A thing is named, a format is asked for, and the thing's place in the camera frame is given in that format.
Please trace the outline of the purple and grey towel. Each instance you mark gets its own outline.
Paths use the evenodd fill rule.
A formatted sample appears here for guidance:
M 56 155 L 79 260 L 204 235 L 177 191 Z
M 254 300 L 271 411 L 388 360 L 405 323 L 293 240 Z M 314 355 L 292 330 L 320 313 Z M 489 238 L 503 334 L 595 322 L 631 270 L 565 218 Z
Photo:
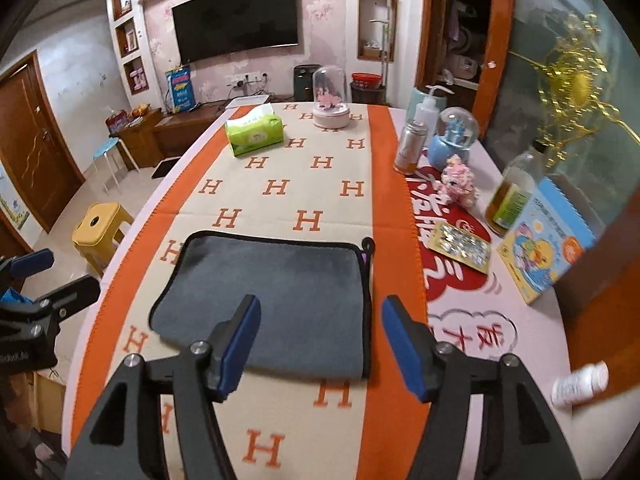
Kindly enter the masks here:
M 191 234 L 149 314 L 163 341 L 186 346 L 252 295 L 262 319 L 247 364 L 300 380 L 370 375 L 375 242 L 276 240 L 215 231 Z

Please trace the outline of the white pill bottle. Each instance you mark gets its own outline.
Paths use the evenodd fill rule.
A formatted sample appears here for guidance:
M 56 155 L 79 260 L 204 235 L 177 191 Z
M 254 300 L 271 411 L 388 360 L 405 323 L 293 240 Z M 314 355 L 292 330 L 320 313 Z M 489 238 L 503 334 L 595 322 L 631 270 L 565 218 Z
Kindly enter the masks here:
M 551 403 L 557 408 L 569 408 L 587 402 L 605 392 L 608 378 L 610 372 L 604 361 L 588 364 L 553 383 Z

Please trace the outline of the yellow plastic stool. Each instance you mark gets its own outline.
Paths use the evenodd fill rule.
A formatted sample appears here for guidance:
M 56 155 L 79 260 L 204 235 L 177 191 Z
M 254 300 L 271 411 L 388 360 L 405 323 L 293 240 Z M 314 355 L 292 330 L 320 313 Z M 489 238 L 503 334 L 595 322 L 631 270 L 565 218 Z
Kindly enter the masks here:
M 99 276 L 110 264 L 124 239 L 122 225 L 134 217 L 119 203 L 94 203 L 72 233 L 72 243 Z

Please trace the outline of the brown wooden door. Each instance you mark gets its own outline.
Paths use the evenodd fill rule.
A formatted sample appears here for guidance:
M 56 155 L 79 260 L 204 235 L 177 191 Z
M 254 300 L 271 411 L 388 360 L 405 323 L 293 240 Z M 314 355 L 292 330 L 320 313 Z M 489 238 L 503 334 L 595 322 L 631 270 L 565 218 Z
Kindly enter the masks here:
M 1 162 L 47 232 L 85 183 L 53 114 L 35 51 L 1 75 Z

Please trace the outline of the shiny sticker sheet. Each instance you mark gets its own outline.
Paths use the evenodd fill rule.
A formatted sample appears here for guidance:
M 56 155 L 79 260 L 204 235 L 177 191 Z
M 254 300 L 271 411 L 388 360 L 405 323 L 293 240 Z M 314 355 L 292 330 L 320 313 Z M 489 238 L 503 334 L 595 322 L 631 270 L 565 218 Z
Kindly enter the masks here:
M 484 238 L 448 222 L 435 223 L 428 240 L 428 248 L 477 272 L 485 275 L 489 272 L 491 244 Z

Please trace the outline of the wooden TV cabinet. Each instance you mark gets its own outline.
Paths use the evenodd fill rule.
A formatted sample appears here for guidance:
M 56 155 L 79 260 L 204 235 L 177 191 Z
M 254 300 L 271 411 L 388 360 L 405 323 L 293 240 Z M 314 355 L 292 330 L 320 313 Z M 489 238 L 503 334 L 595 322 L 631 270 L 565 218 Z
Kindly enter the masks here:
M 137 125 L 130 124 L 111 134 L 111 138 L 122 140 L 140 168 L 155 167 L 165 158 L 183 155 L 230 103 L 230 100 L 214 101 L 193 112 L 175 115 L 152 108 Z

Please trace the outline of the green tissue pack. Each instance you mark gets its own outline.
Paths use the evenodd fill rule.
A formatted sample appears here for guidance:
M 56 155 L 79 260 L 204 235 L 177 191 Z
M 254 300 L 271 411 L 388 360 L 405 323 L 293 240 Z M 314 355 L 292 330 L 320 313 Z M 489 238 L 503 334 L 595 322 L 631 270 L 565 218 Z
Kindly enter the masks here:
M 224 132 L 235 157 L 278 144 L 284 138 L 282 119 L 271 104 L 256 106 L 243 117 L 227 120 Z

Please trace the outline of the pink knitted toy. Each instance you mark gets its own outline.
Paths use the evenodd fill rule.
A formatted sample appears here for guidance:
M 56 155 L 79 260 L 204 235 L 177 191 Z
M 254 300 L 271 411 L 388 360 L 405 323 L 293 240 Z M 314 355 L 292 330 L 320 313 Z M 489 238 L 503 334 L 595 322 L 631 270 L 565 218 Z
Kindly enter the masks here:
M 474 174 L 458 155 L 447 159 L 440 180 L 434 183 L 434 190 L 444 205 L 458 204 L 470 209 L 478 199 Z

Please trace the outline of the blue standing sign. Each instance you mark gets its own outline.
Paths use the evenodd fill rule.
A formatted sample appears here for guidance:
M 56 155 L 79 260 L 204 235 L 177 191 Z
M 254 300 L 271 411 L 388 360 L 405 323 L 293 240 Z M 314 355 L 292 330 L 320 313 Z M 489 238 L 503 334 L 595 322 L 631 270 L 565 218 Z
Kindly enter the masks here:
M 165 73 L 167 82 L 166 106 L 168 112 L 175 115 L 188 112 L 196 105 L 189 66 L 168 70 Z

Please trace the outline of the pink glass dome music box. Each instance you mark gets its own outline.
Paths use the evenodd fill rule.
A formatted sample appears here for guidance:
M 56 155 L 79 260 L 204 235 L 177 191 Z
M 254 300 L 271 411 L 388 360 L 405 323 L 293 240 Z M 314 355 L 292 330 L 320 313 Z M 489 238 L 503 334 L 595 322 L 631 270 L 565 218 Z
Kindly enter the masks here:
M 321 66 L 312 76 L 314 125 L 330 130 L 344 129 L 350 122 L 346 75 L 341 67 Z

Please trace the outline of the silver cylindrical can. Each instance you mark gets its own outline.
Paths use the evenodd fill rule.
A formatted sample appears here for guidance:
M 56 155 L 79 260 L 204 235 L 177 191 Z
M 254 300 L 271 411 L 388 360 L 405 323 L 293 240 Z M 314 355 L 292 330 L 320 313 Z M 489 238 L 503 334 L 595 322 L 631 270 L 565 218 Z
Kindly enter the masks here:
M 400 133 L 394 169 L 400 174 L 413 174 L 418 166 L 427 137 L 427 125 L 408 120 Z

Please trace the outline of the white squeeze bottle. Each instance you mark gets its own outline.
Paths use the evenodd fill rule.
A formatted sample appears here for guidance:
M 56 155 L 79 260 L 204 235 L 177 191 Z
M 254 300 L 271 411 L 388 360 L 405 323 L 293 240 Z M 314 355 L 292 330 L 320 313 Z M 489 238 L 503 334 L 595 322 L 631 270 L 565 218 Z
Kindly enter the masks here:
M 427 94 L 416 106 L 414 120 L 426 129 L 424 146 L 427 146 L 433 139 L 439 123 L 439 114 L 446 107 L 446 96 L 438 96 L 436 92 L 454 94 L 452 90 L 443 86 L 429 86 Z

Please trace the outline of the gold flower glass partition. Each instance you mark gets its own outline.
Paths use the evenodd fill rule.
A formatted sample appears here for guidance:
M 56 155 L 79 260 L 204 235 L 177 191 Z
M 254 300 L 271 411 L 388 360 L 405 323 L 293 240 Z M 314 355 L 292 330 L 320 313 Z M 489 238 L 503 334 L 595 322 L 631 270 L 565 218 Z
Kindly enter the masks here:
M 514 0 L 485 148 L 504 168 L 533 140 L 548 173 L 608 226 L 639 187 L 639 52 L 604 0 Z

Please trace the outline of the black wall television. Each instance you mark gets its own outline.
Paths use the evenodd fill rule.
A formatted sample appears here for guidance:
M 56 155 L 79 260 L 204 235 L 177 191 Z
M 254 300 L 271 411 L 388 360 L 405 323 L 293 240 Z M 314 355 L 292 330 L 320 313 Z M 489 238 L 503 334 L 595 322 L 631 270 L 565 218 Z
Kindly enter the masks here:
M 189 0 L 171 13 L 183 64 L 298 44 L 297 0 Z

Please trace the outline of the white wall shelf unit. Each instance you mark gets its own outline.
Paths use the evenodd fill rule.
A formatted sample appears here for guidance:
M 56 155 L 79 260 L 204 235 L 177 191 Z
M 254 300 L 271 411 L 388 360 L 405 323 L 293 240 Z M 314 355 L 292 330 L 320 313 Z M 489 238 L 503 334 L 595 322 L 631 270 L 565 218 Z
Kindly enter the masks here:
M 142 0 L 106 0 L 117 66 L 131 108 L 162 108 Z

